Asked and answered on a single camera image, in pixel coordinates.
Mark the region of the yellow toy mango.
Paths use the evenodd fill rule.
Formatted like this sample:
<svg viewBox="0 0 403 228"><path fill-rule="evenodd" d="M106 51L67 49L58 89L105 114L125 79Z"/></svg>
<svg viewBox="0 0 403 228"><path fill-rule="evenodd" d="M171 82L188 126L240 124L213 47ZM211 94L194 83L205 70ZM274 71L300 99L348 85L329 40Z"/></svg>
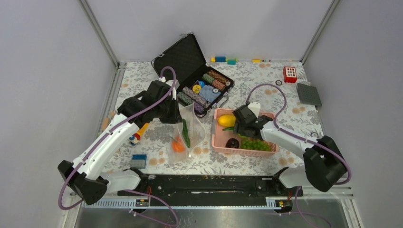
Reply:
<svg viewBox="0 0 403 228"><path fill-rule="evenodd" d="M223 127L234 127L236 122L236 117L232 114L224 114L218 118L219 125Z"/></svg>

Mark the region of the green toy cucumber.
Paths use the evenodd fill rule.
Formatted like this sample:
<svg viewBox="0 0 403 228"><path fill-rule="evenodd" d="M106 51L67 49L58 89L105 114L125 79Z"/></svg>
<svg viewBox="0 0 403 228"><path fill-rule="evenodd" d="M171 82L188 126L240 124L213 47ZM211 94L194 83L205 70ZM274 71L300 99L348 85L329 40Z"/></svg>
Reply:
<svg viewBox="0 0 403 228"><path fill-rule="evenodd" d="M187 122L185 119L182 120L182 137L184 139L185 145L187 148L191 147L191 140L189 138L189 131L187 127Z"/></svg>

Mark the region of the clear zip top bag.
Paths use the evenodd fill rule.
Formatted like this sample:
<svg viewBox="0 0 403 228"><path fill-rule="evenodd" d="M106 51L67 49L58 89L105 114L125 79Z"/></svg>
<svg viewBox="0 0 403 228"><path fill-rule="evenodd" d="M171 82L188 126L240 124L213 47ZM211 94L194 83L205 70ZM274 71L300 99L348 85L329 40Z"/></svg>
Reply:
<svg viewBox="0 0 403 228"><path fill-rule="evenodd" d="M175 124L169 143L168 162L183 162L191 158L192 151L206 137L206 130L195 112L196 103L180 109L182 122Z"/></svg>

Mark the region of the pink plastic basket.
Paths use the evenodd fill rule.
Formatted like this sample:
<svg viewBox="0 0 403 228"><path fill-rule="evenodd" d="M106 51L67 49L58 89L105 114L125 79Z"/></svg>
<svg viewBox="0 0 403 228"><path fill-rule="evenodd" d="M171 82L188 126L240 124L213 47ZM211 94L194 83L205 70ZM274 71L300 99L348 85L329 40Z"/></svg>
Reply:
<svg viewBox="0 0 403 228"><path fill-rule="evenodd" d="M234 134L232 130L224 131L224 126L221 126L218 122L218 118L225 114L232 115L232 109L226 108L217 108L214 112L213 124L212 124L212 133L211 133L211 145L215 152L221 153L231 153L231 154L240 154L240 155L248 155L248 156L260 156L260 157L270 157L273 154L279 151L279 146L272 142L267 142L267 146L265 146L264 150L250 150L243 149L241 147L241 143L243 138ZM229 148L226 147L226 144L229 139L236 139L240 143L239 148Z"/></svg>

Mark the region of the orange toy pumpkin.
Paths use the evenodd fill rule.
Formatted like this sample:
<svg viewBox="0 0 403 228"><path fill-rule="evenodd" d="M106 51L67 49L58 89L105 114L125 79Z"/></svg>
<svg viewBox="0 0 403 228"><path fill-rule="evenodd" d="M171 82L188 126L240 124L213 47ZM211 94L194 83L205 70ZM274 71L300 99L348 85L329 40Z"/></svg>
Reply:
<svg viewBox="0 0 403 228"><path fill-rule="evenodd" d="M186 147L180 137L177 135L175 138L172 139L171 147L173 152L175 153L182 153L185 152Z"/></svg>

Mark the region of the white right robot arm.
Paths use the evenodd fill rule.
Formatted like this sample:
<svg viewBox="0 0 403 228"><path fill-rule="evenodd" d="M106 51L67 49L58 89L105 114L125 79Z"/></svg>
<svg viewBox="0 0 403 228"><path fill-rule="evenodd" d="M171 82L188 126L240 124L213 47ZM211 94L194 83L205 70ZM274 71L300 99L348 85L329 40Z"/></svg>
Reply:
<svg viewBox="0 0 403 228"><path fill-rule="evenodd" d="M296 168L284 168L275 174L273 191L286 195L291 188L310 185L327 192L350 171L334 140L328 136L303 136L277 124L275 118L258 115L246 104L235 109L234 133L241 136L275 143L304 162Z"/></svg>

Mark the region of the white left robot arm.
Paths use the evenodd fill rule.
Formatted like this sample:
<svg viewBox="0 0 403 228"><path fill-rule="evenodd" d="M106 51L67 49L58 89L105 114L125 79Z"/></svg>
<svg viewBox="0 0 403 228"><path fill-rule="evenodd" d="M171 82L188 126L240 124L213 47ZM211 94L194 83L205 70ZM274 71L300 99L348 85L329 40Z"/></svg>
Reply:
<svg viewBox="0 0 403 228"><path fill-rule="evenodd" d="M59 194L60 208L67 209L62 205L66 187L88 205L111 192L131 190L135 195L142 195L147 191L147 183L140 173L127 169L108 174L103 168L121 145L145 124L154 119L166 124L181 122L176 99L178 86L176 79L152 81L147 90L122 102L110 124L89 148L72 162L63 160L58 165L65 181Z"/></svg>

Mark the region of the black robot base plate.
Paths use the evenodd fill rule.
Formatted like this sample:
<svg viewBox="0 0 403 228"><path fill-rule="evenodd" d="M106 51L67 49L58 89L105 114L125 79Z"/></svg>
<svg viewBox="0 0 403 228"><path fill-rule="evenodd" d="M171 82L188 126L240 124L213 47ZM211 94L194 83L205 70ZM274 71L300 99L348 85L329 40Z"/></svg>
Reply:
<svg viewBox="0 0 403 228"><path fill-rule="evenodd" d="M148 193L170 206L265 206L266 199L303 196L302 190L287 189L271 176L149 175L141 179L135 193L124 190L118 196Z"/></svg>

